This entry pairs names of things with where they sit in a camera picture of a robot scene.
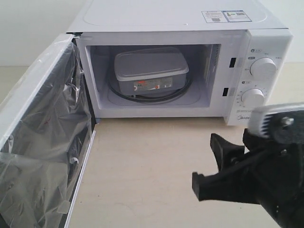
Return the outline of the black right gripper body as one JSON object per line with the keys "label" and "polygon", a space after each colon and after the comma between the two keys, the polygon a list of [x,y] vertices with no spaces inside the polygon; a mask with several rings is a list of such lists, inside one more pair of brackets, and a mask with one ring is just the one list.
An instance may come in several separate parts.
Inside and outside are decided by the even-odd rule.
{"label": "black right gripper body", "polygon": [[282,228],[304,226],[304,144],[279,144],[244,130],[245,154],[224,169],[243,181]]}

